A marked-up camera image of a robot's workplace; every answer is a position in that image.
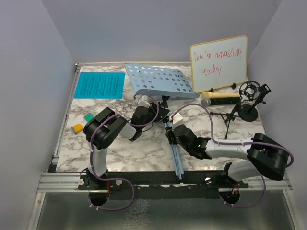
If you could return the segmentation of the cyan sheet music page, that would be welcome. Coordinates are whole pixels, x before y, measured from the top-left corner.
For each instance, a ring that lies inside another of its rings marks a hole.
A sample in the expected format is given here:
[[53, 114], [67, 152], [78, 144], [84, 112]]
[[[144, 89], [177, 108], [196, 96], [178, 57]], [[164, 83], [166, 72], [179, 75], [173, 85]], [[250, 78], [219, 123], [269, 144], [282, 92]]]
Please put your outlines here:
[[74, 99], [122, 99], [124, 72], [81, 72]]

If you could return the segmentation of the aluminium rail frame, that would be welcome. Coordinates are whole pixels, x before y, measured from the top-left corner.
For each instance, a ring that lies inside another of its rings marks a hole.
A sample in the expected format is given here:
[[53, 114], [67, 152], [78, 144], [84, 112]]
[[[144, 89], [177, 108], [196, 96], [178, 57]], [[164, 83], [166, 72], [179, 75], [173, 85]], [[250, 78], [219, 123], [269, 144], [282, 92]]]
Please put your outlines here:
[[205, 199], [196, 185], [163, 185], [163, 197], [148, 198], [148, 186], [137, 187], [136, 201], [121, 211], [90, 208], [87, 191], [78, 188], [81, 169], [88, 162], [88, 144], [69, 127], [92, 112], [99, 102], [70, 98], [51, 164], [40, 176], [30, 230], [293, 230], [292, 186], [282, 181], [253, 177], [240, 188], [241, 205], [256, 202], [253, 208], [230, 208], [218, 199]]

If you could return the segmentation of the black studio microphone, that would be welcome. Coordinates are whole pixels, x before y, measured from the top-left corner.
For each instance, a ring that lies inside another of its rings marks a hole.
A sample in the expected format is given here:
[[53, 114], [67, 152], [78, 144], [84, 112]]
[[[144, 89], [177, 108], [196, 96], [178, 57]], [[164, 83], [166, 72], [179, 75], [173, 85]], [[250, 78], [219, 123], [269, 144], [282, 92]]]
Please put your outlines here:
[[201, 105], [204, 107], [230, 105], [230, 104], [236, 104], [240, 101], [241, 101], [240, 97], [212, 98], [212, 99], [204, 98], [201, 101]]

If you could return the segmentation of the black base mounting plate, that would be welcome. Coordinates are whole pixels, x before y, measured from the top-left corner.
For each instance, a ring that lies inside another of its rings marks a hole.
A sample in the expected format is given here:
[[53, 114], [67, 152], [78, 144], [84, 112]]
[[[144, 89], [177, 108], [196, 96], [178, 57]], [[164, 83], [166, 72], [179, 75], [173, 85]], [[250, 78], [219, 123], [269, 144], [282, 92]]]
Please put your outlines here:
[[185, 171], [179, 179], [174, 171], [108, 172], [98, 180], [86, 172], [80, 176], [78, 189], [91, 195], [110, 195], [112, 199], [218, 199], [219, 190], [231, 192], [233, 188], [247, 188], [248, 185], [228, 178], [221, 170]]

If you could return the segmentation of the yellow eraser block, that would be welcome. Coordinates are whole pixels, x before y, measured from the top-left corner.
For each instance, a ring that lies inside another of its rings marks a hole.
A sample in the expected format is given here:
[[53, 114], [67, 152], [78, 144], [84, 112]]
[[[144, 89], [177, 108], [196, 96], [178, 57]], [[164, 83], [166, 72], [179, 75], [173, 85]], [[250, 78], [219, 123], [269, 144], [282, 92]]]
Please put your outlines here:
[[79, 134], [83, 131], [83, 126], [82, 126], [82, 124], [76, 124], [76, 125], [72, 126], [71, 129], [74, 132], [74, 134]]

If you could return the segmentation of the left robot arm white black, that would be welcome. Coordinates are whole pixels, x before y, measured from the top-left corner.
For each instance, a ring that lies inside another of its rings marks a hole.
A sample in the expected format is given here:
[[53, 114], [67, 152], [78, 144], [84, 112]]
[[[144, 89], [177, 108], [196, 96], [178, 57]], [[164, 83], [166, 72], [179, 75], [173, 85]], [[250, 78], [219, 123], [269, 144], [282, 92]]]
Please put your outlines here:
[[139, 138], [146, 126], [164, 119], [169, 112], [169, 109], [151, 102], [148, 107], [138, 106], [131, 120], [116, 114], [109, 107], [90, 120], [83, 132], [90, 145], [88, 172], [91, 174], [89, 183], [93, 188], [101, 189], [105, 186], [107, 150], [117, 136], [122, 135], [133, 142]]

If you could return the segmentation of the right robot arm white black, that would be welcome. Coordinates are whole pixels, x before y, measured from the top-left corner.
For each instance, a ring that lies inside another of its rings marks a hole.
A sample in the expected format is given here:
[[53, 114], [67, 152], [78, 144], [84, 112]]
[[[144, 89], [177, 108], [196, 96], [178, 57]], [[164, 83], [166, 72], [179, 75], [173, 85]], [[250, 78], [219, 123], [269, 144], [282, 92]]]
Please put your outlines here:
[[294, 163], [292, 153], [263, 133], [243, 140], [215, 140], [196, 136], [185, 125], [166, 128], [170, 143], [179, 144], [189, 155], [203, 160], [239, 159], [229, 163], [220, 176], [221, 184], [232, 187], [239, 181], [255, 176], [281, 181], [285, 169]]

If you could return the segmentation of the cream toy microphone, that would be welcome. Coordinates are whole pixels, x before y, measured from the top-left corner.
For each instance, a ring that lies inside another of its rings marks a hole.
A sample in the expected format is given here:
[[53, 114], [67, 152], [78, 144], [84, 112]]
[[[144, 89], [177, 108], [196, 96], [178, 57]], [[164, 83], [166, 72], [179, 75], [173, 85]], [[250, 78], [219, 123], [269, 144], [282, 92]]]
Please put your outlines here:
[[240, 94], [238, 92], [234, 93], [203, 92], [201, 94], [202, 99], [219, 99], [219, 98], [233, 98], [233, 97], [240, 97]]

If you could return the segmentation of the whiteboard with yellow frame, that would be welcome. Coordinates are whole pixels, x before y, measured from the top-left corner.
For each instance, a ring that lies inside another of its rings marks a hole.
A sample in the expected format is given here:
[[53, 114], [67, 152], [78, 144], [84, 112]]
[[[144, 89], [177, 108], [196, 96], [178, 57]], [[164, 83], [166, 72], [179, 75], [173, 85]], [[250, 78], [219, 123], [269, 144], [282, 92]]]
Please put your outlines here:
[[191, 45], [192, 88], [195, 93], [220, 89], [246, 81], [246, 35]]

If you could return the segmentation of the black round-base mic stand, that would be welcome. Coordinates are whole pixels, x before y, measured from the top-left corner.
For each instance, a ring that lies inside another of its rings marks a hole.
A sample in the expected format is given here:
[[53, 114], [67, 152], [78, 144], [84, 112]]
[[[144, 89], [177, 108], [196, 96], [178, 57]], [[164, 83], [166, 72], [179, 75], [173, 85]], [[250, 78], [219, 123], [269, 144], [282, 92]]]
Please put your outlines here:
[[244, 104], [241, 105], [241, 108], [238, 111], [239, 117], [247, 122], [253, 122], [258, 118], [258, 111], [256, 106], [260, 103], [266, 104], [264, 97], [271, 92], [267, 84], [257, 87], [255, 84], [258, 84], [255, 81], [250, 81], [247, 83], [246, 88], [243, 90], [243, 94], [250, 100], [254, 101], [253, 105]]

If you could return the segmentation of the green eraser block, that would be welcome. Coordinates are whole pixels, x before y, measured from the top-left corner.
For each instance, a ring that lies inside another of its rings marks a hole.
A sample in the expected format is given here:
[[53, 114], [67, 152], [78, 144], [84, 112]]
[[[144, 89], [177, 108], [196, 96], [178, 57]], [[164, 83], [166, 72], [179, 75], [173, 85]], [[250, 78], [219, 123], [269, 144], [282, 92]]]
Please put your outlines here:
[[89, 122], [91, 121], [92, 119], [94, 118], [94, 115], [92, 113], [87, 113], [85, 116], [84, 116], [84, 119]]

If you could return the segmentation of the light blue music stand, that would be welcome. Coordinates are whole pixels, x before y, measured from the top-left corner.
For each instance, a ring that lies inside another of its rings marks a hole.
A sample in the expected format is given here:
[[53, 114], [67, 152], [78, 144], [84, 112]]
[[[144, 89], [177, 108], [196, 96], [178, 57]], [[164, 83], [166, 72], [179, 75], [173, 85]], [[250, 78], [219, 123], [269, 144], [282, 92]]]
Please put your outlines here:
[[[184, 73], [178, 69], [158, 68], [141, 64], [125, 64], [125, 69], [137, 95], [151, 96], [163, 108], [168, 108], [168, 100], [192, 100], [199, 98]], [[169, 121], [171, 112], [161, 120], [166, 127], [172, 127]], [[180, 150], [177, 145], [169, 144], [170, 154], [177, 179], [184, 176]]]

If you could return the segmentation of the black tripod with shock mount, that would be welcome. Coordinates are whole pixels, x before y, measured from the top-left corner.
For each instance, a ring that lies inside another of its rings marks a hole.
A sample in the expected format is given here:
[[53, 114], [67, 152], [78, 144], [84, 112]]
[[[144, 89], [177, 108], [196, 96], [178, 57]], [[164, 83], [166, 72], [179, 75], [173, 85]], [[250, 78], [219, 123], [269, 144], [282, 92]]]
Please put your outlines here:
[[239, 88], [239, 94], [240, 94], [240, 99], [241, 99], [241, 101], [238, 102], [238, 103], [234, 106], [233, 110], [232, 110], [230, 113], [223, 114], [223, 113], [214, 113], [214, 112], [210, 112], [210, 115], [220, 115], [220, 116], [222, 117], [222, 119], [223, 119], [223, 121], [224, 121], [224, 123], [225, 123], [225, 125], [226, 125], [226, 127], [227, 127], [226, 134], [225, 134], [225, 139], [228, 138], [228, 130], [229, 130], [229, 127], [230, 127], [230, 122], [231, 122], [231, 121], [234, 121], [236, 117], [239, 117], [238, 111], [239, 111], [239, 109], [241, 108], [241, 105], [244, 105], [244, 102], [245, 102], [245, 101], [250, 101], [250, 100], [243, 94], [243, 90], [246, 88], [247, 83], [249, 83], [249, 82], [250, 82], [250, 80], [244, 82], [244, 83], [240, 86], [240, 88]]

